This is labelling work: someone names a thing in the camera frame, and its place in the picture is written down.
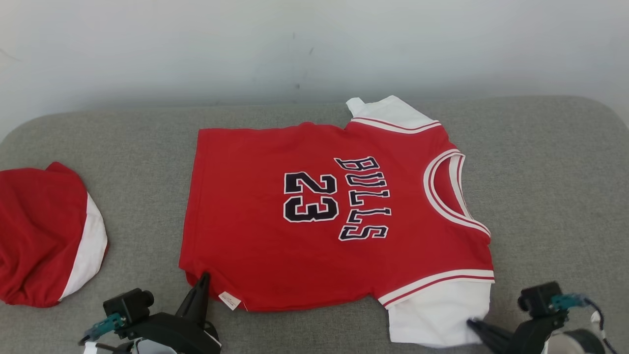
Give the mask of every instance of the wall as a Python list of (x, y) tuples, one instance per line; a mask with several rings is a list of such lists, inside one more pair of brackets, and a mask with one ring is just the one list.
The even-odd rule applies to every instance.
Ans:
[(0, 139), (48, 113), (576, 94), (629, 118), (624, 0), (0, 0)]

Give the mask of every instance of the white label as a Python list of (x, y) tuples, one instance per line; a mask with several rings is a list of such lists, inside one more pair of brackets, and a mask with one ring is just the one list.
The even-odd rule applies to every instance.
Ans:
[(224, 303), (229, 307), (232, 311), (238, 307), (240, 304), (240, 300), (236, 299), (232, 294), (224, 291), (221, 295), (218, 296)]
[(85, 342), (85, 351), (83, 352), (83, 354), (96, 354), (96, 350), (96, 342)]

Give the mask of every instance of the bulls jersey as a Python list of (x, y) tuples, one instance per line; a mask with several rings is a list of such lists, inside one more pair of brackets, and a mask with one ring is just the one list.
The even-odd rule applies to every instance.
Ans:
[(436, 120), (390, 96), (348, 101), (342, 129), (199, 131), (180, 267), (248, 311), (371, 295), (391, 340), (477, 341), (489, 307), (490, 233), (461, 192), (464, 155)]

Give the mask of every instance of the cable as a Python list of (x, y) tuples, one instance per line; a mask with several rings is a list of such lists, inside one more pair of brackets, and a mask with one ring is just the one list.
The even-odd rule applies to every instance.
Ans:
[(590, 300), (587, 297), (583, 297), (583, 302), (592, 306), (596, 310), (596, 312), (598, 312), (598, 315), (601, 317), (601, 320), (598, 322), (598, 328), (601, 330), (601, 335), (603, 336), (603, 343), (605, 344), (605, 346), (607, 346), (607, 349), (610, 350), (611, 354), (618, 354), (618, 352), (614, 349), (610, 341), (608, 341), (607, 337), (605, 336), (605, 330), (603, 329), (605, 317), (603, 316), (603, 312), (601, 308), (598, 307), (598, 305), (596, 305), (594, 301)]

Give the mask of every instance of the striped trim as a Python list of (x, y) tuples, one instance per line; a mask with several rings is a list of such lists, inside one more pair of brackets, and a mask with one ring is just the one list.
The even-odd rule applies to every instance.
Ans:
[(410, 283), (409, 285), (401, 287), (378, 298), (378, 301), (386, 309), (390, 309), (393, 305), (409, 299), (416, 292), (426, 289), (430, 285), (442, 282), (460, 282), (462, 280), (466, 282), (494, 283), (494, 272), (492, 270), (480, 269), (459, 269), (446, 271), (419, 279), (416, 282)]
[[(489, 232), (489, 229), (485, 225), (472, 219), (472, 217), (469, 216), (469, 213), (467, 212), (467, 207), (465, 206), (465, 202), (463, 202), (461, 205), (463, 214), (460, 214), (452, 210), (450, 207), (448, 207), (441, 200), (441, 198), (439, 198), (439, 196), (437, 195), (437, 191), (435, 189), (435, 173), (437, 172), (437, 168), (442, 162), (455, 156), (465, 157), (465, 155), (463, 155), (459, 150), (451, 149), (451, 150), (444, 151), (439, 156), (437, 156), (433, 161), (431, 161), (430, 164), (428, 164), (428, 167), (426, 168), (426, 171), (424, 172), (424, 192), (426, 193), (426, 197), (428, 197), (428, 201), (430, 202), (430, 205), (432, 205), (432, 207), (447, 220), (452, 221), (455, 224), (477, 229), (485, 233), (487, 236), (491, 237), (491, 233)], [(453, 180), (452, 173), (451, 173), (450, 180), (452, 182), (452, 188), (454, 189), (455, 194), (457, 193), (460, 194), (460, 200), (459, 200), (459, 196), (457, 196), (457, 200), (459, 200), (459, 203), (461, 203), (461, 201), (463, 200), (463, 196), (461, 194), (461, 187), (460, 187), (460, 169), (463, 166), (462, 164), (463, 162), (459, 160), (456, 163), (457, 163), (457, 170), (458, 170), (456, 174), (457, 178), (456, 180)]]
[(371, 125), (372, 127), (376, 127), (376, 128), (380, 128), (384, 130), (390, 130), (392, 132), (403, 133), (403, 134), (416, 134), (419, 132), (423, 132), (424, 130), (428, 130), (430, 128), (441, 126), (441, 123), (439, 123), (438, 120), (434, 120), (428, 124), (420, 125), (415, 128), (401, 127), (399, 125), (391, 124), (384, 120), (378, 120), (374, 118), (364, 118), (364, 117), (356, 117), (352, 119), (352, 122)]

